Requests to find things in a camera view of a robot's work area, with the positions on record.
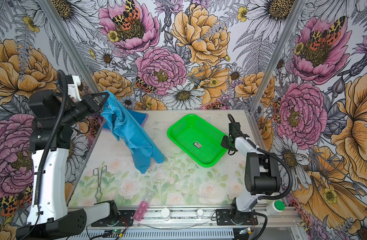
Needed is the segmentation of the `green plastic basket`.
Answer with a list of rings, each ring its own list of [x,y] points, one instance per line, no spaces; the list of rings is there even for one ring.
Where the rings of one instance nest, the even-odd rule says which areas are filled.
[[[167,130],[168,138],[204,168],[214,166],[226,153],[221,146],[225,134],[201,117],[182,117]]]

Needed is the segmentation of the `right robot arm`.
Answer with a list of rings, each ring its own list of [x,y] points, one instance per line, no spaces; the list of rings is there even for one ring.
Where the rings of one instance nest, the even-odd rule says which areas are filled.
[[[243,134],[240,123],[232,120],[228,127],[229,134],[223,137],[221,146],[230,155],[240,153],[245,157],[245,190],[234,198],[230,206],[231,214],[237,216],[251,212],[262,200],[281,199],[281,179],[278,161],[253,143],[248,135]]]

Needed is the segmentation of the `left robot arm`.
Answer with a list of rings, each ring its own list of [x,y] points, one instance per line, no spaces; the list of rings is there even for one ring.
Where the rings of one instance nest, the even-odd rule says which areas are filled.
[[[34,166],[33,196],[19,240],[55,240],[81,234],[95,222],[115,223],[119,213],[114,201],[69,212],[65,200],[65,174],[72,126],[102,110],[108,93],[86,94],[80,100],[52,90],[33,94],[29,108],[35,114],[29,150]]]

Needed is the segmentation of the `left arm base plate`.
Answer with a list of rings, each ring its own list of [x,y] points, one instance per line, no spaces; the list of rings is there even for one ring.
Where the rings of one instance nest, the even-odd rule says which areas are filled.
[[[132,227],[135,210],[118,210],[118,217],[113,220],[99,220],[91,224],[92,227]]]

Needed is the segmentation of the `light blue t shirt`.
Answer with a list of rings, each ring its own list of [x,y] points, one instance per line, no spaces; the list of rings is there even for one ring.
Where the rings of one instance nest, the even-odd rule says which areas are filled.
[[[149,137],[143,127],[118,101],[114,94],[103,91],[109,97],[106,100],[101,116],[106,120],[109,130],[117,140],[122,139],[129,148],[137,170],[145,174],[151,159],[161,164],[165,156]]]

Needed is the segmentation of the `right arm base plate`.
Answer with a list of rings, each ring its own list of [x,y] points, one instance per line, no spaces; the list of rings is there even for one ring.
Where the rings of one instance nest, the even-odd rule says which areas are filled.
[[[218,226],[253,226],[258,224],[257,217],[253,212],[232,214],[230,209],[217,209],[215,215]]]

